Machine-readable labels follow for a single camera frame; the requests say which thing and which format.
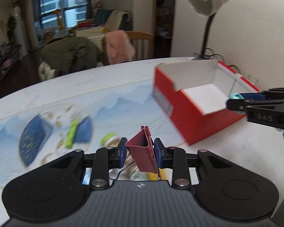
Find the window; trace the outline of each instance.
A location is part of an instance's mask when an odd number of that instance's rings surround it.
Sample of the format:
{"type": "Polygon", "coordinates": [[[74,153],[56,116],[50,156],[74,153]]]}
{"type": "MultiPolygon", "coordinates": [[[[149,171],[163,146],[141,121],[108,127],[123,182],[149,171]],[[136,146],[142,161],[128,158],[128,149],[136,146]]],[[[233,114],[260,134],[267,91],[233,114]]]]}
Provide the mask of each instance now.
{"type": "Polygon", "coordinates": [[[52,14],[56,9],[61,9],[59,17],[64,20],[65,27],[73,27],[78,21],[86,19],[86,0],[38,0],[39,14],[35,15],[35,23],[42,28],[57,25],[57,16],[52,14]]]}

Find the cardboard box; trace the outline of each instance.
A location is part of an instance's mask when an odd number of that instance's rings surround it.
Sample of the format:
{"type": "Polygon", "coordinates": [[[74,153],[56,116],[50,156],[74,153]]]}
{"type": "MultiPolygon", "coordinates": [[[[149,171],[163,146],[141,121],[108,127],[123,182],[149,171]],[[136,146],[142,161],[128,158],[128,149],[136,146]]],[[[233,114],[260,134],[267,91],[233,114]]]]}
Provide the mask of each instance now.
{"type": "Polygon", "coordinates": [[[162,63],[155,69],[153,97],[189,145],[245,116],[226,109],[231,93],[258,91],[217,60],[162,63]]]}

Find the chair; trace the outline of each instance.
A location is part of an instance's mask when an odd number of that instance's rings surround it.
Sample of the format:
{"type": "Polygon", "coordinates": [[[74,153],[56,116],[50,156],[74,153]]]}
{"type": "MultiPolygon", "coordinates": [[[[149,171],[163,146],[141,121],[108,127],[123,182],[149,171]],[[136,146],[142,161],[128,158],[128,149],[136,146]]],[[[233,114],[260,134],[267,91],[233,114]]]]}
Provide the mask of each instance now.
{"type": "MultiPolygon", "coordinates": [[[[144,59],[152,59],[154,56],[154,35],[149,32],[144,31],[126,31],[131,44],[134,46],[136,50],[136,54],[134,56],[134,60],[144,60],[144,59]],[[144,41],[148,40],[148,54],[145,58],[145,43],[144,41]]],[[[108,65],[108,58],[106,52],[106,40],[105,37],[102,39],[102,46],[104,51],[104,65],[108,65]]]]}

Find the box label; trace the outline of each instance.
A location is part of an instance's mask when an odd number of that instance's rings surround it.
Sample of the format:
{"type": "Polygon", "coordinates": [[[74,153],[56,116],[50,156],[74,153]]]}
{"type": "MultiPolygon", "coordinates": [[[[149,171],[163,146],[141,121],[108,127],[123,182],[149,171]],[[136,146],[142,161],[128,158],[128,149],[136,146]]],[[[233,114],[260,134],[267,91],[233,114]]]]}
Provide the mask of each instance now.
{"type": "Polygon", "coordinates": [[[171,116],[171,114],[173,113],[173,105],[171,105],[169,100],[164,96],[164,94],[159,90],[158,87],[155,87],[154,97],[158,100],[168,116],[171,116]]]}

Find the white marble table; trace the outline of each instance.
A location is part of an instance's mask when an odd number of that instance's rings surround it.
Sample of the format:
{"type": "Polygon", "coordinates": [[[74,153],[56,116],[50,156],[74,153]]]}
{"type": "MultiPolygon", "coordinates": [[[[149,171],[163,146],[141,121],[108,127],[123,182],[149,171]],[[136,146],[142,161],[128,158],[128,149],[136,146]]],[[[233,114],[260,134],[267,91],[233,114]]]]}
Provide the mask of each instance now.
{"type": "MultiPolygon", "coordinates": [[[[101,89],[152,79],[154,67],[162,62],[188,61],[189,58],[142,60],[119,65],[105,66],[51,79],[22,89],[0,99],[0,119],[37,108],[56,101],[87,94],[101,89]]],[[[284,140],[282,132],[245,118],[221,132],[193,145],[182,145],[187,152],[208,149],[240,166],[271,180],[284,198],[284,140]]],[[[192,183],[198,183],[191,170],[192,183]]],[[[0,225],[8,220],[1,202],[0,225]]]]}

